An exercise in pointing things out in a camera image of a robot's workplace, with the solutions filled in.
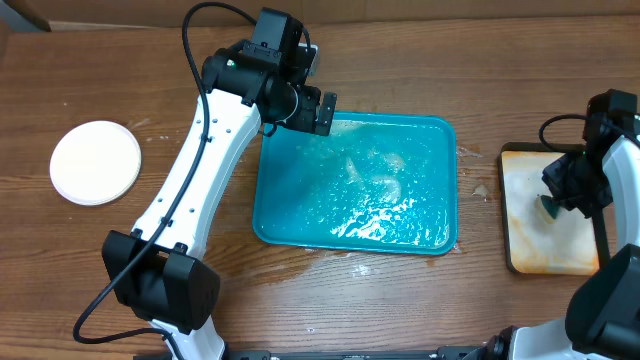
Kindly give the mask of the white plate bottom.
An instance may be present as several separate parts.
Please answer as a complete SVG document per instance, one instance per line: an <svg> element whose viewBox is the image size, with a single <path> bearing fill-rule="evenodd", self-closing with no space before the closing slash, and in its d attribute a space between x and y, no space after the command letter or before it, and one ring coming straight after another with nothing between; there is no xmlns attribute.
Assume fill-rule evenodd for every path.
<svg viewBox="0 0 640 360"><path fill-rule="evenodd" d="M135 136L120 124L98 120L79 125L61 138L50 159L49 176L66 200L98 206L124 195L141 165Z"/></svg>

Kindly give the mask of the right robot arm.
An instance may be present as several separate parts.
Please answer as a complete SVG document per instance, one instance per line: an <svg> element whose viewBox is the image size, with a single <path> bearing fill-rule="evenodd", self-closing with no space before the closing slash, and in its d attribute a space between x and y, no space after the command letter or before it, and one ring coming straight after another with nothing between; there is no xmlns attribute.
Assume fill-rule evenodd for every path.
<svg viewBox="0 0 640 360"><path fill-rule="evenodd" d="M639 356L638 97L592 97L581 145L507 143L498 157L507 266L523 273L594 272L565 315L510 326L440 359L636 359Z"/></svg>

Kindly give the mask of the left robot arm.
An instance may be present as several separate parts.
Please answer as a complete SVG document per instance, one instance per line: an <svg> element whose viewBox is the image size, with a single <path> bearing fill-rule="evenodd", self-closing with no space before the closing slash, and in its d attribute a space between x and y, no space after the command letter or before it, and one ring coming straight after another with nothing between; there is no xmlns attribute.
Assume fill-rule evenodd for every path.
<svg viewBox="0 0 640 360"><path fill-rule="evenodd" d="M220 279L205 264L209 231L230 177L257 135L325 136L337 97L307 84L318 49L292 15L265 8L253 34L193 67L193 123L157 194L131 231L110 232L109 290L158 334L170 359L221 359L212 312Z"/></svg>

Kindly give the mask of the green yellow sponge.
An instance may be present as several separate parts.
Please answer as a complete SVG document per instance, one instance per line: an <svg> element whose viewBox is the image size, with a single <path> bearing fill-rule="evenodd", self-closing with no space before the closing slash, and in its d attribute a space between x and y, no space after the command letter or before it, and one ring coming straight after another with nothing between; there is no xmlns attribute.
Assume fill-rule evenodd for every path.
<svg viewBox="0 0 640 360"><path fill-rule="evenodd" d="M535 201L535 208L540 217L549 224L556 222L560 212L560 206L549 195L540 195Z"/></svg>

